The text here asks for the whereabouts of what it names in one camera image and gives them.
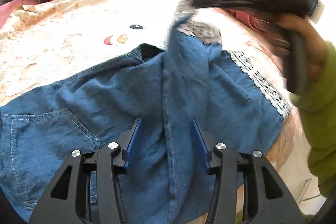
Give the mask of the person right hand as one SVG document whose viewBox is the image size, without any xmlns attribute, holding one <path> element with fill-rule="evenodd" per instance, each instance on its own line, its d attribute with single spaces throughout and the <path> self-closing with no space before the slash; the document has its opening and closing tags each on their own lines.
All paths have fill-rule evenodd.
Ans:
<svg viewBox="0 0 336 224">
<path fill-rule="evenodd" d="M 307 74 L 312 81 L 319 79 L 327 59 L 327 45 L 307 18 L 294 14 L 283 14 L 277 24 L 286 30 L 298 32 L 303 36 L 307 47 Z"/>
</svg>

